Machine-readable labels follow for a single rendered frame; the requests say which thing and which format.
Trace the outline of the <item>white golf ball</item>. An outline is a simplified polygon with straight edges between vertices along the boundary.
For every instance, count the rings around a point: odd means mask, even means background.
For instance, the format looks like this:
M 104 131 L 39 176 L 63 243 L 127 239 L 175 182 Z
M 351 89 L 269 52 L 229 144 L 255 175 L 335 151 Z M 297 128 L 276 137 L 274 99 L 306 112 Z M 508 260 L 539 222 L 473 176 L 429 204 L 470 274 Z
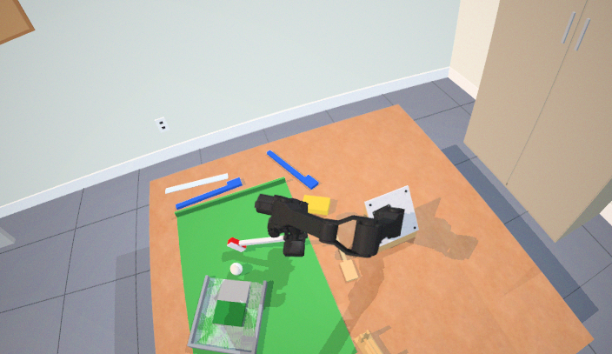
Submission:
M 243 271 L 243 267 L 239 263 L 233 263 L 230 267 L 230 271 L 234 275 L 239 275 Z

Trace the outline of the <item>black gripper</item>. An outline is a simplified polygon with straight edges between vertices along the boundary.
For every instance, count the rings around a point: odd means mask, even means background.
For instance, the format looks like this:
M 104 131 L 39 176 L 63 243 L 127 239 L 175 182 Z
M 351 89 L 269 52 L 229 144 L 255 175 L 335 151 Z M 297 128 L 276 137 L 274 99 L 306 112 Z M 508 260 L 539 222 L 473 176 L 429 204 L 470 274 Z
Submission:
M 305 238 L 303 231 L 295 227 L 287 228 L 289 235 L 286 235 L 286 242 L 283 246 L 283 255 L 285 257 L 303 257 L 305 250 Z

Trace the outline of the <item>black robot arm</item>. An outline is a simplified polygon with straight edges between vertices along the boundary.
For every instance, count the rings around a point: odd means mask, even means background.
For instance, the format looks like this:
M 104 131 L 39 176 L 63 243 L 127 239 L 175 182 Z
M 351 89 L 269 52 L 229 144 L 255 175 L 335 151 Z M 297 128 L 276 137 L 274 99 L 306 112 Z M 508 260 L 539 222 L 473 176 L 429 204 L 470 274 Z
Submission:
M 384 238 L 401 236 L 405 209 L 391 207 L 389 204 L 372 212 L 373 217 L 349 216 L 340 220 L 323 218 L 306 212 L 308 203 L 295 198 L 260 194 L 255 202 L 258 213 L 271 215 L 268 233 L 271 237 L 289 235 L 289 227 L 295 227 L 311 236 L 319 238 L 324 244 L 336 246 L 345 255 L 372 257 L 376 255 Z M 388 207 L 389 206 L 389 207 Z M 375 214 L 374 214 L 375 212 Z M 351 249 L 336 240 L 338 225 L 356 220 L 356 230 Z

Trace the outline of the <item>white flat bar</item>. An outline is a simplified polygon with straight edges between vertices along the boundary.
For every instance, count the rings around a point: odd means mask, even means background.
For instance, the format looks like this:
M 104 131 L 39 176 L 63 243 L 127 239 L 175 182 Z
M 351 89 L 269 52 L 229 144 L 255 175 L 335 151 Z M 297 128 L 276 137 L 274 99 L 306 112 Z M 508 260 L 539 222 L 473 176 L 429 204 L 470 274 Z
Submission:
M 182 189 L 189 189 L 189 188 L 193 188 L 202 184 L 209 184 L 215 181 L 219 181 L 219 180 L 225 180 L 225 179 L 229 179 L 228 178 L 228 174 L 224 174 L 224 175 L 220 175 L 217 177 L 208 177 L 205 179 L 201 179 L 201 180 L 197 180 L 191 183 L 187 183 L 187 184 L 182 184 L 182 185 L 176 185 L 176 186 L 172 186 L 166 189 L 165 194 L 174 192 L 174 191 L 178 191 L 178 190 L 182 190 Z

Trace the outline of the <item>blue flat bar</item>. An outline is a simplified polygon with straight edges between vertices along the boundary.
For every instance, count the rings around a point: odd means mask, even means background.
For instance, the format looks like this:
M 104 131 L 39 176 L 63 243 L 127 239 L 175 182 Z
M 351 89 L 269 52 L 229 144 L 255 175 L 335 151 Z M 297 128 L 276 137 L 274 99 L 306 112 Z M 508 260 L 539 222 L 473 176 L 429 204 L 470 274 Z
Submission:
M 289 164 L 287 164 L 286 162 L 284 162 L 279 156 L 277 156 L 274 152 L 272 152 L 271 150 L 267 151 L 267 155 L 270 156 L 272 159 L 274 159 L 277 163 L 279 163 L 285 170 L 287 170 L 289 173 L 291 173 L 294 177 L 296 177 L 298 180 L 300 180 L 303 184 L 305 184 L 307 187 L 309 187 L 311 190 L 314 189 L 319 183 L 310 175 L 304 177 L 302 174 L 300 174 L 297 170 L 295 170 L 294 168 L 292 168 Z
M 184 207 L 186 207 L 188 205 L 196 204 L 197 202 L 203 201 L 206 198 L 209 199 L 209 198 L 214 197 L 216 195 L 222 194 L 225 191 L 232 190 L 232 189 L 235 189 L 236 187 L 238 188 L 238 187 L 241 187 L 241 186 L 243 186 L 243 185 L 241 183 L 240 177 L 238 177 L 238 178 L 236 178 L 234 180 L 231 180 L 231 181 L 227 182 L 227 185 L 225 185 L 225 186 L 223 186 L 223 187 L 221 187 L 219 189 L 212 190 L 211 192 L 208 192 L 208 193 L 205 193 L 203 195 L 199 195 L 199 196 L 193 197 L 190 200 L 187 200 L 187 201 L 181 202 L 179 204 L 176 204 L 176 209 L 180 210 L 180 209 L 182 209 L 182 208 L 184 208 Z

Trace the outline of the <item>green putting mat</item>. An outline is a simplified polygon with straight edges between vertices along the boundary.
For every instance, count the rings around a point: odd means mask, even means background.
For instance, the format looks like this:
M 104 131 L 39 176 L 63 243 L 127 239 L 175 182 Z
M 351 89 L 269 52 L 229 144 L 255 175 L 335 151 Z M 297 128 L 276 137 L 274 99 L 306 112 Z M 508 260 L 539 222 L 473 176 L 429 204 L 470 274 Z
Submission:
M 303 257 L 285 257 L 284 242 L 227 246 L 270 237 L 271 215 L 258 213 L 260 194 L 292 198 L 286 183 L 177 217 L 179 252 L 191 331 L 206 275 L 216 279 L 267 281 L 256 354 L 356 354 L 356 348 L 330 292 L 311 242 Z M 234 275 L 233 263 L 243 271 Z

